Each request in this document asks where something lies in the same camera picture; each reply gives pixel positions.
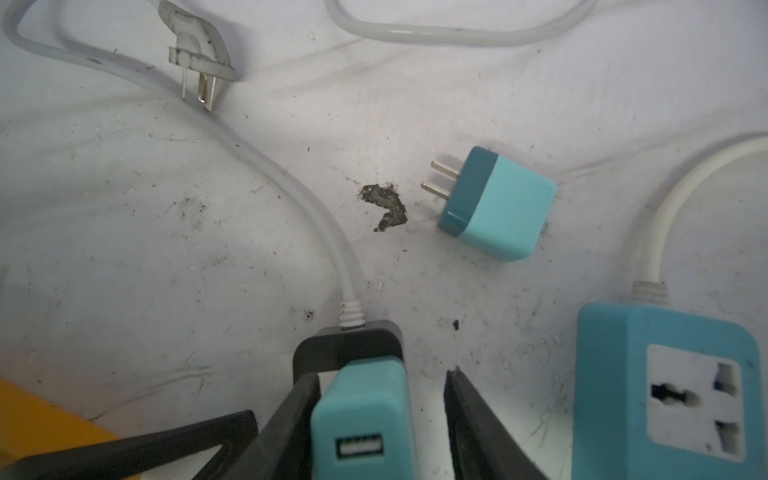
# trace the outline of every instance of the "cord strain relief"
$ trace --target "cord strain relief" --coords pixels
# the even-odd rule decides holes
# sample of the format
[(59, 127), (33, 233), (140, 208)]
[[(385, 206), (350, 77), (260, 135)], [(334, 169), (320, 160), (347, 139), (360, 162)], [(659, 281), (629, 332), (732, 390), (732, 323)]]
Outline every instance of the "cord strain relief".
[(339, 326), (343, 329), (351, 329), (366, 324), (366, 314), (362, 312), (360, 300), (341, 302), (339, 312)]
[(632, 301), (644, 305), (668, 306), (667, 284), (638, 280), (632, 283)]

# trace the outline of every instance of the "white table surface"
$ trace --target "white table surface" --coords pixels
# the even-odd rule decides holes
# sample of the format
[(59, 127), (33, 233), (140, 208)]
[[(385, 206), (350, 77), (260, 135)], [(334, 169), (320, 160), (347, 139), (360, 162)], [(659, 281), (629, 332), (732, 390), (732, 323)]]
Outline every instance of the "white table surface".
[[(361, 40), (320, 0), (179, 4), (218, 27), (242, 80), (215, 117), (336, 215), (369, 318), (402, 328), (422, 477), (453, 476), (442, 387), (460, 366), (542, 471), (570, 478), (577, 312), (627, 300), (674, 181), (768, 130), (768, 3), (601, 0), (565, 35), (520, 48)], [(343, 2), (369, 20), (493, 29), (573, 4)], [(175, 37), (144, 0), (39, 2), (22, 33), (180, 82)], [(0, 376), (120, 435), (241, 409), (265, 425), (293, 349), (336, 321), (335, 274), (306, 218), (140, 88), (4, 37), (0, 59)], [(429, 162), (458, 164), (475, 145), (559, 183), (527, 260), (498, 262), (435, 227), (442, 201), (419, 188)], [(384, 210), (357, 194), (390, 182), (409, 219), (374, 233)], [(766, 182), (758, 160), (709, 179), (662, 268), (674, 307), (744, 325), (764, 352)]]

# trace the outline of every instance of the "metal prong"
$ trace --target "metal prong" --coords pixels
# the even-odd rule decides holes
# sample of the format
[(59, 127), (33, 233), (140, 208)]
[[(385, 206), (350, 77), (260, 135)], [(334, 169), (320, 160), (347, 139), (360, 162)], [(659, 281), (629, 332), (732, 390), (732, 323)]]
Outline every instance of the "metal prong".
[(205, 90), (208, 86), (208, 78), (205, 74), (200, 74), (200, 80), (197, 81), (197, 100), (205, 103)]
[(422, 188), (433, 195), (437, 195), (443, 200), (448, 200), (451, 197), (450, 192), (445, 191), (442, 188), (435, 187), (434, 185), (428, 184), (426, 182), (422, 182)]
[(216, 77), (206, 74), (200, 74), (200, 81), (197, 83), (197, 100), (203, 104), (207, 111), (214, 109), (214, 92), (216, 91)]
[(432, 161), (432, 168), (437, 170), (438, 172), (442, 172), (449, 177), (457, 178), (461, 174), (460, 171), (456, 170), (455, 168), (450, 168), (448, 165), (443, 165), (440, 162)]
[(181, 100), (187, 97), (187, 69), (181, 73)]
[(208, 111), (212, 111), (214, 109), (214, 91), (216, 89), (216, 77), (214, 77), (213, 80), (210, 81), (210, 92), (208, 92), (208, 99), (207, 102), (205, 102), (205, 109)]

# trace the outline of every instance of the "electrical outlet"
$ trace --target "electrical outlet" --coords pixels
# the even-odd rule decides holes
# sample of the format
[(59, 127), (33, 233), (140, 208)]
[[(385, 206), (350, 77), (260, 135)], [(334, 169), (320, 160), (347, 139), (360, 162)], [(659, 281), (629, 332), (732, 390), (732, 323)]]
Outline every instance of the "electrical outlet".
[(661, 445), (743, 462), (746, 449), (739, 364), (649, 345), (647, 434)]
[(743, 327), (652, 306), (578, 317), (573, 480), (766, 480), (760, 351)]

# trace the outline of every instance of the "white power cord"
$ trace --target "white power cord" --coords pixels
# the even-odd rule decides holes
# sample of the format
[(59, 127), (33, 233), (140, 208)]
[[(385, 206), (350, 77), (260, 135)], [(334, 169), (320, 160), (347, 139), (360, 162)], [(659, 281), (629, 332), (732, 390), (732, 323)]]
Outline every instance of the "white power cord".
[(323, 242), (330, 253), (333, 266), (336, 268), (336, 276), (338, 277), (342, 291), (343, 302), (341, 304), (339, 324), (345, 328), (365, 324), (365, 315), (362, 312), (360, 301), (355, 294), (354, 282), (351, 274), (353, 270), (350, 269), (350, 265), (347, 264), (345, 258), (345, 251), (351, 255), (352, 249), (344, 237), (344, 233), (341, 231), (339, 224), (312, 192), (264, 154), (248, 144), (237, 140), (231, 133), (211, 117), (207, 116), (201, 109), (188, 104), (181, 97), (176, 96), (171, 91), (167, 90), (163, 85), (152, 80), (147, 75), (139, 73), (139, 70), (122, 67), (114, 61), (111, 61), (108, 56), (96, 58), (84, 53), (52, 47), (20, 36), (18, 34), (18, 26), (27, 10), (29, 10), (32, 4), (36, 1), (37, 0), (13, 0), (13, 2), (6, 8), (2, 17), (2, 30), (11, 42), (19, 48), (35, 55), (65, 61), (74, 65), (92, 68), (97, 71), (104, 71), (108, 74), (115, 75), (116, 77), (123, 78), (139, 87), (145, 88), (157, 95), (163, 101), (166, 101), (170, 106), (176, 108), (189, 121), (202, 127), (239, 158), (250, 162), (258, 171), (283, 189), (286, 195), (293, 199), (293, 201), (304, 210), (304, 213), (310, 218), (320, 237), (323, 239)]
[(768, 137), (746, 140), (708, 157), (688, 172), (664, 198), (648, 227), (641, 254), (640, 278), (633, 284), (633, 296), (642, 303), (666, 304), (667, 286), (661, 282), (661, 254), (672, 222), (685, 200), (720, 168), (752, 154), (768, 152)]
[(430, 27), (396, 23), (363, 22), (342, 12), (337, 0), (325, 0), (333, 23), (359, 37), (402, 43), (439, 43), (472, 47), (515, 47), (553, 38), (589, 14), (598, 0), (581, 0), (565, 15), (538, 27), (515, 31), (489, 31), (473, 28)]

